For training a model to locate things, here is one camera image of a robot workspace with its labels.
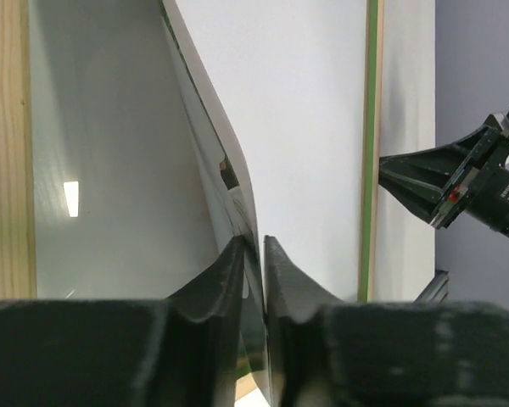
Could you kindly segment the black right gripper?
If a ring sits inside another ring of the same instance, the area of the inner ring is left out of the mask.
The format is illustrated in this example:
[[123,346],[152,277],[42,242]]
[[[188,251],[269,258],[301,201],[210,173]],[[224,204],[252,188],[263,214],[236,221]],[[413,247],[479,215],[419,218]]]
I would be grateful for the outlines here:
[[466,213],[509,238],[508,154],[509,138],[490,114],[476,131],[455,142],[383,156],[379,185],[436,229]]

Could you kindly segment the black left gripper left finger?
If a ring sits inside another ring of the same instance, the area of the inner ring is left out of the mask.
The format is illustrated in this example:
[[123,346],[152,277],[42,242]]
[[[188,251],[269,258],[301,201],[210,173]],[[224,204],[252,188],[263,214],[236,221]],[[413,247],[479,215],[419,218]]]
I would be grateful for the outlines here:
[[231,406],[245,245],[162,299],[0,301],[0,406]]

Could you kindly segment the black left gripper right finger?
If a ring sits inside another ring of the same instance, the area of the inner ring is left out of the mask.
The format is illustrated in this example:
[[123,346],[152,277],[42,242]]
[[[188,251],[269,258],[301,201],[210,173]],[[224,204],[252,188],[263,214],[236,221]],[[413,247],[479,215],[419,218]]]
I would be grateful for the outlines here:
[[347,303],[265,239],[273,406],[509,406],[509,311]]

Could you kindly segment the green wooden photo frame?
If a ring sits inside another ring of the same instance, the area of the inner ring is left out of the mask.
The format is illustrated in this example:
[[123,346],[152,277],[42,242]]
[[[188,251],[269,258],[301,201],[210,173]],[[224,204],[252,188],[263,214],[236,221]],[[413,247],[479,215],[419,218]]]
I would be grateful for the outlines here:
[[0,298],[164,298],[232,232],[355,300],[364,1],[0,1]]

